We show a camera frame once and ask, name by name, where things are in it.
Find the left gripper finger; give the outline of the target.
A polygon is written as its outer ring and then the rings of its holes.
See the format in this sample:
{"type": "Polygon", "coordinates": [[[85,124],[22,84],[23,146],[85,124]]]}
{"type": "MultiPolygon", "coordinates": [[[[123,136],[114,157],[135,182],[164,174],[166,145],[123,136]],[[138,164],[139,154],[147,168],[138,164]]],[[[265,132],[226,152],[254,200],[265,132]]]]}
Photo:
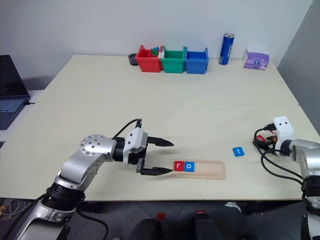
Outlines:
{"type": "Polygon", "coordinates": [[[164,175],[171,173],[173,170],[169,168],[164,168],[164,167],[153,167],[153,168],[142,168],[140,170],[141,175],[145,176],[159,176],[159,175],[164,175]]]}
{"type": "Polygon", "coordinates": [[[149,136],[147,138],[147,143],[153,144],[158,147],[173,147],[174,146],[174,144],[168,140],[165,140],[165,139],[159,138],[159,137],[152,137],[152,136],[149,136]]]}

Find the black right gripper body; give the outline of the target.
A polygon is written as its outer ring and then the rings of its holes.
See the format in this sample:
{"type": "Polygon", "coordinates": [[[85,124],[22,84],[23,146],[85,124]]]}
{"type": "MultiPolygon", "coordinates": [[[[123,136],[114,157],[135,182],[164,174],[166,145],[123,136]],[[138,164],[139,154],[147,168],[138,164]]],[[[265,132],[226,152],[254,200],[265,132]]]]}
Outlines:
{"type": "Polygon", "coordinates": [[[278,137],[276,135],[270,135],[266,138],[264,151],[272,150],[275,148],[278,137]]]}

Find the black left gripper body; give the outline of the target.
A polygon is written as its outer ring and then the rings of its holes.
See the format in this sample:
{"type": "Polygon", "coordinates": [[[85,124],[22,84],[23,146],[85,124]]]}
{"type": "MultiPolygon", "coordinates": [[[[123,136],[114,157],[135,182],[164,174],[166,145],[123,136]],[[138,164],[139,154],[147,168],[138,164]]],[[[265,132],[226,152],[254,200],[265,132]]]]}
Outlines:
{"type": "Polygon", "coordinates": [[[128,157],[129,164],[136,165],[136,172],[140,173],[145,168],[145,158],[148,147],[148,134],[144,131],[132,133],[133,138],[130,141],[130,153],[128,157]]]}

